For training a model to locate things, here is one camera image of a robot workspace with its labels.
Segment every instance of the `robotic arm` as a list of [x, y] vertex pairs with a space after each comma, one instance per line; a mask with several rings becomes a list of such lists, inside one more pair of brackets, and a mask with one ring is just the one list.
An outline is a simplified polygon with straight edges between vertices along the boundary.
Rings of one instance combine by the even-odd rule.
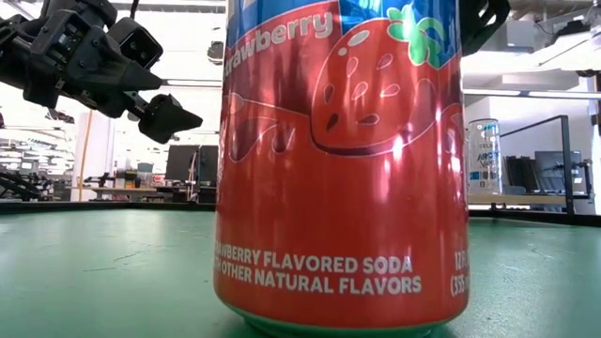
[[162, 47], [134, 19], [117, 22], [116, 14], [108, 0], [45, 0], [38, 19], [0, 18], [0, 82], [51, 109], [62, 95], [111, 118], [127, 110], [140, 119], [141, 133], [162, 144], [200, 127], [202, 118], [171, 95], [150, 102], [138, 95], [161, 86], [150, 68]]

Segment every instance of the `strawberry leaf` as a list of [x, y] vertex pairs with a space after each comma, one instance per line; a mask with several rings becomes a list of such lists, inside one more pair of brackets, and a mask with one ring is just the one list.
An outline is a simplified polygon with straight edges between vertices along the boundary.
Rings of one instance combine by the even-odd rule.
[[425, 31], [427, 33], [428, 29], [433, 29], [436, 33], [439, 34], [440, 38], [444, 40], [444, 27], [442, 27], [442, 23], [434, 18], [423, 18], [417, 23], [417, 28], [419, 30]]
[[427, 46], [428, 46], [427, 47], [428, 63], [430, 64], [430, 66], [434, 67], [435, 69], [440, 68], [441, 64], [440, 64], [439, 54], [442, 51], [442, 47], [440, 47], [440, 44], [438, 41], [436, 41], [430, 37], [427, 37]]
[[411, 28], [415, 25], [415, 14], [413, 14], [413, 8], [411, 5], [404, 5], [401, 9], [401, 17], [403, 21], [411, 23]]
[[428, 55], [428, 49], [424, 47], [424, 36], [412, 37], [409, 41], [409, 59], [415, 66], [421, 66]]
[[399, 41], [409, 41], [410, 31], [403, 23], [393, 23], [388, 26], [388, 34]]
[[403, 20], [403, 12], [398, 10], [398, 8], [388, 8], [386, 16], [388, 16], [388, 19], [391, 21]]

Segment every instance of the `green table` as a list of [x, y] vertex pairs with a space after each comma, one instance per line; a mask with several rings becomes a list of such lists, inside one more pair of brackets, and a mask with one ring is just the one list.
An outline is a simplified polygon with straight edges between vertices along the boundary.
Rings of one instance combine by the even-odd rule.
[[[264, 337], [212, 288], [214, 213], [0, 217], [0, 337]], [[471, 299], [434, 337], [596, 337], [601, 229], [470, 228]]]

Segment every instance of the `metal frame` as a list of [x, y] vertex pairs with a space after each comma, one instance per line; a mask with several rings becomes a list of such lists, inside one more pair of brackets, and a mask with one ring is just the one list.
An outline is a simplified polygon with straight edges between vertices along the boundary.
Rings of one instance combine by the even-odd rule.
[[526, 131], [528, 129], [538, 127], [540, 125], [560, 120], [562, 130], [562, 153], [563, 153], [563, 184], [565, 186], [565, 211], [568, 215], [574, 215], [574, 187], [572, 186], [572, 156], [570, 148], [570, 123], [567, 115], [557, 115], [543, 121], [530, 124], [526, 127], [519, 128], [515, 131], [509, 131], [502, 134], [500, 138], [513, 135], [515, 133]]
[[470, 210], [471, 218], [514, 220], [519, 222], [552, 223], [560, 225], [591, 226], [601, 228], [599, 215], [568, 215], [567, 213], [518, 211], [518, 210]]

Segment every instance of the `soda can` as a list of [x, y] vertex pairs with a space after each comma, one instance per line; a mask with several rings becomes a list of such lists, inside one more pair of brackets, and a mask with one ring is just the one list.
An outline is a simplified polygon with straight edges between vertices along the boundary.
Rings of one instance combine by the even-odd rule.
[[470, 287], [455, 1], [230, 0], [214, 283], [272, 336], [423, 333]]
[[499, 121], [473, 120], [468, 125], [470, 194], [502, 194]]

